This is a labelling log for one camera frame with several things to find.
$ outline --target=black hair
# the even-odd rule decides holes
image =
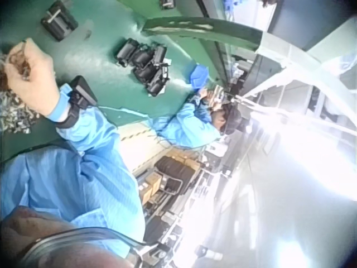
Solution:
[[[237,109],[237,105],[233,103],[227,103],[222,105],[224,111],[225,124],[221,128],[222,134],[232,134],[242,121],[242,115]]]

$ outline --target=cardboard box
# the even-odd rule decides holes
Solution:
[[[162,175],[157,172],[152,172],[148,177],[145,178],[145,181],[151,185],[152,193],[154,195],[160,188]]]
[[[200,163],[198,163],[192,159],[186,159],[185,165],[189,166],[190,168],[194,169],[195,171],[198,171],[201,168]]]
[[[187,159],[185,159],[185,158],[183,158],[183,157],[181,157],[181,156],[171,156],[173,159],[175,159],[176,161],[178,161],[178,162],[181,162],[181,163],[185,163],[186,162],[186,160]]]
[[[148,183],[143,183],[141,185],[139,185],[139,196],[141,199],[141,203],[143,205],[145,205],[150,197],[151,197],[151,193],[152,193],[152,187],[151,185],[149,185]]]

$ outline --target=black electronic component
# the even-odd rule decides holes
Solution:
[[[76,76],[69,83],[69,86],[72,88],[72,91],[69,93],[71,108],[66,120],[56,123],[57,128],[70,128],[74,126],[78,121],[80,109],[96,106],[98,101],[83,76]]]
[[[147,84],[146,90],[151,96],[156,97],[165,87],[168,81],[168,67],[167,65],[163,65],[157,71],[150,83]]]
[[[175,0],[160,0],[161,9],[173,9],[176,7]]]
[[[144,69],[152,61],[153,57],[154,51],[144,46],[133,55],[132,63],[135,67]]]
[[[150,63],[144,69],[135,68],[134,75],[141,83],[147,84],[154,78],[158,70],[158,67]]]
[[[88,106],[96,106],[98,100],[83,76],[76,76],[75,79],[69,83],[69,86],[73,90],[70,93],[71,103],[74,103],[83,110],[87,109]]]
[[[165,46],[157,46],[155,48],[155,54],[153,58],[154,65],[161,65],[163,63],[163,60],[166,55],[166,51],[167,51],[167,47]]]
[[[47,10],[41,24],[57,41],[63,40],[78,27],[78,23],[61,1],[56,1]]]
[[[139,42],[132,38],[129,38],[115,56],[115,58],[118,60],[118,64],[120,64],[122,67],[128,66],[132,56],[138,48]]]

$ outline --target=green panel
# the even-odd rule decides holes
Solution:
[[[159,6],[159,0],[118,0],[125,4],[129,8],[132,8],[135,12],[140,13],[147,18],[160,18],[160,17],[176,17],[176,16],[188,16],[188,17],[201,17],[202,13],[193,0],[180,0],[176,1],[176,8],[169,10],[161,10]],[[170,36],[170,38],[176,42],[183,51],[190,55],[197,63],[203,64],[209,68],[211,80],[219,78],[219,72],[217,72],[216,65],[212,61],[211,55],[206,51],[204,46],[199,40],[192,38],[184,38],[179,36]]]
[[[234,22],[212,18],[170,17],[147,20],[143,31],[153,35],[179,35],[222,42],[256,51],[263,32]]]
[[[69,82],[76,75],[83,75],[102,106],[126,107],[151,117],[177,112],[191,90],[189,75],[196,65],[182,48],[166,36],[143,36],[141,28],[145,18],[116,0],[64,2],[71,3],[69,10],[79,27],[61,42],[56,42],[40,24],[52,1],[17,0],[2,7],[2,50],[7,52],[14,44],[31,37],[53,57],[58,84]],[[131,73],[131,68],[115,65],[113,54],[118,45],[129,37],[139,42],[150,44],[157,41],[168,46],[167,57],[172,59],[169,69],[171,81],[164,94],[156,98],[149,97],[143,85]],[[138,117],[125,113],[104,112],[117,125],[138,120]],[[19,151],[56,138],[58,135],[54,125],[42,119],[30,135],[3,135],[1,159],[8,159]]]

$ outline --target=worker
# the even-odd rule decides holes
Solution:
[[[152,128],[158,136],[184,149],[195,149],[222,134],[232,134],[242,120],[240,112],[232,103],[209,110],[208,94],[206,88],[200,89],[174,117],[154,119]]]
[[[9,53],[19,55],[22,44]],[[71,105],[60,94],[52,58],[26,40],[28,81],[7,60],[9,87],[33,110],[65,122]],[[81,110],[70,128],[57,129],[75,150],[49,146],[20,154],[1,170],[1,253],[16,262],[38,238],[73,228],[104,227],[136,241],[144,235],[138,185],[118,151],[120,137],[96,107]],[[39,267],[127,267],[122,241],[84,243],[48,252]]]

